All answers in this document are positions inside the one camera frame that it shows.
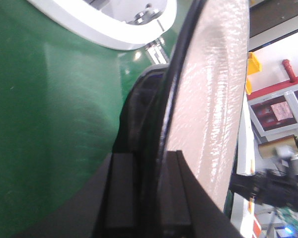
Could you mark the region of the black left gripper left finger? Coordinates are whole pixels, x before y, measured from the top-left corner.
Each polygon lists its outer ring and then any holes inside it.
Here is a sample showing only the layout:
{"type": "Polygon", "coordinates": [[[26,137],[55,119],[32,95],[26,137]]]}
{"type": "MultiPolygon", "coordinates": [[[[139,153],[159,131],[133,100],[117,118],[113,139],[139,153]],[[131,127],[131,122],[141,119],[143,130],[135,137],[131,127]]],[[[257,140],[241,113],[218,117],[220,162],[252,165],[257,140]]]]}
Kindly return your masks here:
{"type": "Polygon", "coordinates": [[[133,238],[134,157],[108,154],[90,180],[60,208],[16,238],[133,238]]]}

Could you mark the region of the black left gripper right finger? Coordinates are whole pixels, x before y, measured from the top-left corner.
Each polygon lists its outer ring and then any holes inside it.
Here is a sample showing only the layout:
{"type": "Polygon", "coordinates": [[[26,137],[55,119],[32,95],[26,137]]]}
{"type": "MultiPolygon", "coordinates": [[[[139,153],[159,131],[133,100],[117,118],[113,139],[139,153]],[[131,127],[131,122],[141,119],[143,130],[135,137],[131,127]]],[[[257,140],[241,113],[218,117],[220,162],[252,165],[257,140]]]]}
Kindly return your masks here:
{"type": "Polygon", "coordinates": [[[158,192],[160,237],[242,236],[197,181],[182,151],[167,151],[158,192]]]}

